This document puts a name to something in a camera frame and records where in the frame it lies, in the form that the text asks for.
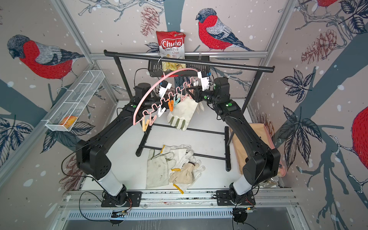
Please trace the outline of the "black clothes rack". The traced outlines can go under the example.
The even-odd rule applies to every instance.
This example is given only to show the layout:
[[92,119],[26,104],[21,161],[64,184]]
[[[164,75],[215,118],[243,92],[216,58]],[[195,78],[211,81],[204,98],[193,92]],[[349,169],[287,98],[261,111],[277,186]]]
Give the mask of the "black clothes rack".
[[174,92],[155,94],[154,90],[157,85],[162,85],[167,78],[181,71],[162,73],[161,79],[155,85],[140,83],[134,88],[135,94],[132,94],[129,88],[126,89],[130,102],[109,125],[113,130],[104,130],[102,134],[103,152],[107,153],[114,142],[131,126],[141,124],[144,136],[136,151],[136,156],[139,157],[145,148],[151,126],[155,124],[157,118],[167,112],[168,126],[185,131],[200,102],[205,101],[213,105],[212,109],[217,116],[237,135],[248,152],[251,168],[260,171],[265,166],[265,172],[276,171],[280,160],[279,152],[267,147],[246,121],[243,113],[249,101],[245,100],[243,107],[239,107],[231,99],[228,78],[216,78],[213,88],[210,89],[207,83],[209,78],[204,76],[200,70],[184,68],[183,71],[188,72],[191,76],[189,83],[184,83],[182,88],[178,87]]

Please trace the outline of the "pink clip hanger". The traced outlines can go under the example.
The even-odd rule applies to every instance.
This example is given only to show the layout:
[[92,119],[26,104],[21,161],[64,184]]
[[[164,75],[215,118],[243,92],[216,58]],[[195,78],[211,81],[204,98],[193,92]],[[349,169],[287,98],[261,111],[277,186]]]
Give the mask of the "pink clip hanger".
[[[132,122],[133,125],[136,125],[139,123],[142,124],[143,118],[145,118],[146,120],[149,119],[150,121],[149,126],[152,126],[154,124],[155,120],[158,118],[157,116],[158,108],[154,108],[154,106],[152,107],[146,106],[146,99],[148,98],[149,95],[160,97],[159,96],[160,83],[163,80],[166,80],[167,78],[170,78],[172,77],[172,75],[179,73],[181,71],[196,71],[196,73],[199,72],[192,68],[184,68],[184,69],[179,69],[176,71],[171,71],[168,74],[164,73],[163,77],[160,80],[158,80],[151,88],[148,89],[148,91],[140,99],[138,105],[135,107],[135,111],[133,114],[133,122]],[[186,88],[193,87],[193,86],[201,86],[200,80],[197,76],[190,77],[189,82],[185,81],[180,86],[177,86],[174,89],[172,88],[169,89],[163,98],[165,98],[165,100],[169,102],[170,100],[174,100],[176,97],[181,97],[181,102],[182,102],[187,97],[191,98],[191,96],[186,92]]]

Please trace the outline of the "green-striped leather glove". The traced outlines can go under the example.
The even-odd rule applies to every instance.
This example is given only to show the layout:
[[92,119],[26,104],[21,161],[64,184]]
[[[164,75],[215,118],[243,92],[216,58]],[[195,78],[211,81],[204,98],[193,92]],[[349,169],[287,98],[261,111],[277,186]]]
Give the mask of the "green-striped leather glove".
[[170,126],[178,130],[186,131],[189,123],[196,112],[197,102],[187,97],[177,104],[172,112],[167,116],[167,122]]

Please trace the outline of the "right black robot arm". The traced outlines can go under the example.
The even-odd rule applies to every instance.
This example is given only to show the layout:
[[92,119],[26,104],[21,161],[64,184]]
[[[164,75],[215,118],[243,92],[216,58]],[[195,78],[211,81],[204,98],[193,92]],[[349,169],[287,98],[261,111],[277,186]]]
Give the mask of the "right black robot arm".
[[252,206],[252,189],[277,176],[281,154],[266,145],[246,121],[241,108],[230,98],[230,85],[226,77],[216,78],[211,90],[194,86],[186,91],[196,102],[206,101],[212,105],[217,116],[233,130],[248,155],[242,168],[243,175],[230,184],[227,196],[217,196],[218,205],[224,206],[231,201],[236,205]]

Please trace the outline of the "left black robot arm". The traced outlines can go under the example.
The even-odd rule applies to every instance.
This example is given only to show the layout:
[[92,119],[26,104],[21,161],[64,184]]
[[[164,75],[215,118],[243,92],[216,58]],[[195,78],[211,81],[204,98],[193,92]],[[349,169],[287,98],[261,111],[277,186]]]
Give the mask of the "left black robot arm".
[[125,185],[113,173],[112,163],[107,153],[113,144],[133,126],[133,121],[142,118],[142,115],[136,115],[136,118],[133,116],[139,102],[150,88],[151,85],[148,83],[138,84],[134,88],[135,96],[107,127],[88,141],[81,140],[76,145],[76,165],[83,173],[91,176],[103,189],[104,195],[101,202],[103,208],[128,207],[130,205],[137,207],[140,204],[139,199],[142,193],[127,192]]

